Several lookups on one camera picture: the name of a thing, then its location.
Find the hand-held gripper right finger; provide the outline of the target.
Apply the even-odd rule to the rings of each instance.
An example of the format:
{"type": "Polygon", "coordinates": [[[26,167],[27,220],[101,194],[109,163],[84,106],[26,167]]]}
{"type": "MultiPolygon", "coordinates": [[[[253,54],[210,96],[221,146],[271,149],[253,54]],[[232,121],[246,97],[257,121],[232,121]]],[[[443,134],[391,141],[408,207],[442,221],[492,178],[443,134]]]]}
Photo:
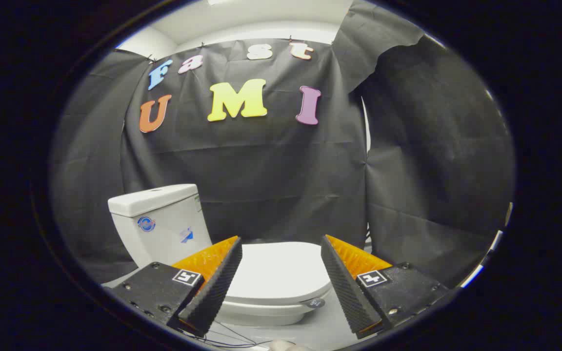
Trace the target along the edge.
{"type": "Polygon", "coordinates": [[[450,295],[415,265],[391,264],[331,235],[322,237],[321,259],[359,339],[397,328],[450,295]]]}

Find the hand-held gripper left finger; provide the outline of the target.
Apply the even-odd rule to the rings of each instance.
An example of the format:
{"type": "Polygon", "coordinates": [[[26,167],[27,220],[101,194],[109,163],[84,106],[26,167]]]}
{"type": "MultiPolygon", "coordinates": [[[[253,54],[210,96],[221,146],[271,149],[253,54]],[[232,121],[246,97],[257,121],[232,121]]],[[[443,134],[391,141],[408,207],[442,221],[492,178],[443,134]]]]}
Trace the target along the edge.
{"type": "Polygon", "coordinates": [[[123,302],[169,328],[204,337],[242,259],[233,236],[167,265],[151,262],[111,289],[123,302]]]}

